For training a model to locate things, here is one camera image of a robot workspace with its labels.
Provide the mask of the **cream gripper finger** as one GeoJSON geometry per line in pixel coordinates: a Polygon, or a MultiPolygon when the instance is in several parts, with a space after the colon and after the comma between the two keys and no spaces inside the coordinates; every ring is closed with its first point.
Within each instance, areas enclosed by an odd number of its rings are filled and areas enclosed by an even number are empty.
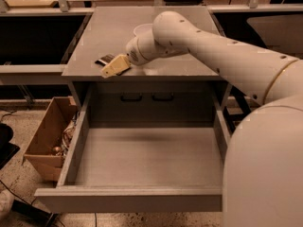
{"type": "Polygon", "coordinates": [[[112,76],[117,76],[122,72],[128,70],[131,67],[131,64],[128,60],[128,57],[124,54],[119,54],[114,57],[114,59],[108,63],[107,65],[103,66],[101,69],[101,75],[104,78],[109,78],[112,76]]]}

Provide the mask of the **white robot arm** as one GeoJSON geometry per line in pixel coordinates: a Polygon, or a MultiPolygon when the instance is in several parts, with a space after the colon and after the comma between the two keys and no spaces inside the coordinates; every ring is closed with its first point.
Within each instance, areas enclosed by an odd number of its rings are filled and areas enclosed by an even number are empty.
{"type": "Polygon", "coordinates": [[[223,227],[303,227],[303,62],[205,32],[164,11],[101,71],[188,53],[255,100],[238,125],[223,169],[223,227]]]}

